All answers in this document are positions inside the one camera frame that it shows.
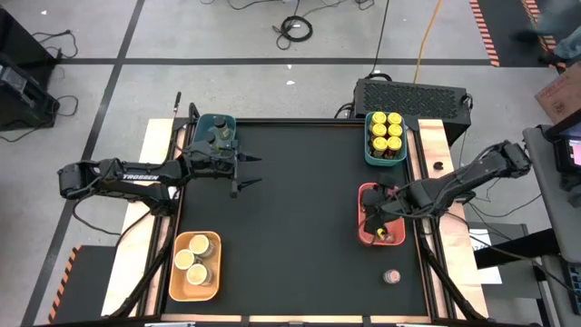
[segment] small cup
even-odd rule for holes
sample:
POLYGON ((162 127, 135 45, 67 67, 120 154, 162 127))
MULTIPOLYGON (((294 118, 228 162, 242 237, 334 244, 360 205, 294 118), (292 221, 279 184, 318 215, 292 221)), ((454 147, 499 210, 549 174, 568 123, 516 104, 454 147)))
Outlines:
POLYGON ((180 270, 188 270, 195 262, 195 255, 188 249, 180 250, 173 258, 173 264, 180 270))
POLYGON ((193 236, 188 247, 193 254, 201 258, 208 258, 214 252, 214 245, 206 235, 202 234, 193 236))
POLYGON ((186 273, 188 283, 196 286, 207 286, 212 283, 212 271, 201 263, 196 263, 186 273))
POLYGON ((395 269, 389 269, 383 273, 383 281, 386 283, 397 283, 401 279, 401 275, 395 269))

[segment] black box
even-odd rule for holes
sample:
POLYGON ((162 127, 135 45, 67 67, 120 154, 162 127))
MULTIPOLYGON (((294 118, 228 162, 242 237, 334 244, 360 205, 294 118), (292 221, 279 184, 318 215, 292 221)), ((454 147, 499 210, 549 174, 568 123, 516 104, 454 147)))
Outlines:
POLYGON ((46 88, 58 62, 0 8, 0 131, 54 125, 59 103, 46 88))
POLYGON ((407 124, 422 118, 441 119, 451 146, 471 125, 466 99, 464 88, 359 79, 355 117, 382 111, 403 115, 407 124))

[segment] orange tray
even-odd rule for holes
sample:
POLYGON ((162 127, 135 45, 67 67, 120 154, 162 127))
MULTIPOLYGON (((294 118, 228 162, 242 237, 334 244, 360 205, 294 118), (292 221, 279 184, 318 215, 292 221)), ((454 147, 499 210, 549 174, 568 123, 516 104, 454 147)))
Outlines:
POLYGON ((359 240, 362 241, 364 244, 371 244, 373 241, 373 246, 396 246, 400 245, 406 239, 406 223, 404 222, 403 218, 399 218, 393 222, 385 223, 385 227, 388 229, 388 233, 393 233, 394 239, 393 242, 386 242, 384 240, 380 240, 376 237, 376 240, 373 240, 373 234, 365 232, 363 229, 365 228, 363 221, 365 220, 365 212, 361 207, 361 193, 364 190, 368 190, 373 186, 377 185, 377 183, 365 183, 359 188, 359 192, 357 195, 357 207, 358 207, 358 217, 357 217, 357 226, 359 229, 357 230, 357 235, 359 236, 359 240))
POLYGON ((220 261, 222 257, 222 241, 215 232, 184 232, 175 238, 172 256, 172 273, 170 275, 170 296, 177 302, 208 301, 220 288, 220 261), (194 235, 203 234, 214 245, 214 253, 210 258, 202 259, 203 264, 212 271, 212 283, 206 286, 192 285, 188 282, 186 272, 175 267, 173 258, 180 250, 187 249, 194 235))

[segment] cardboard box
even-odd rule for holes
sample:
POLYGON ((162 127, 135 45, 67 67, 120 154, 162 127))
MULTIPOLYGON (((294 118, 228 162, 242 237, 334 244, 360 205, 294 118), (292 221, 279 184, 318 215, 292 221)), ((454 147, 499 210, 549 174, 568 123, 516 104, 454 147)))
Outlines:
POLYGON ((555 124, 581 110, 581 62, 567 68, 535 98, 555 124))

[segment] teal container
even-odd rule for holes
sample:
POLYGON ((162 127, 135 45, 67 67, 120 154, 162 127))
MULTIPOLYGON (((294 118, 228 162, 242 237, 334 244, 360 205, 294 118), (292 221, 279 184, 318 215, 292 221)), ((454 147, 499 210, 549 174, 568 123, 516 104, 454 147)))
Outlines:
POLYGON ((216 135, 216 140, 221 143, 230 143, 236 139, 236 119, 227 114, 203 114, 198 118, 198 123, 193 131, 193 141, 203 141, 203 136, 208 131, 214 130, 214 117, 223 116, 226 119, 226 125, 231 130, 231 137, 228 140, 221 140, 218 135, 216 135))
POLYGON ((365 161, 371 165, 378 165, 384 167, 391 167, 396 164, 399 164, 402 160, 406 159, 408 156, 408 137, 406 135, 406 122, 404 122, 403 117, 401 118, 401 127, 403 128, 403 134, 401 135, 401 149, 399 150, 398 154, 396 154, 395 158, 393 159, 379 159, 372 156, 368 151, 368 144, 369 144, 369 125, 371 124, 371 116, 375 114, 375 112, 368 113, 365 116, 365 130, 363 133, 365 134, 365 143, 363 144, 363 153, 365 154, 365 161))

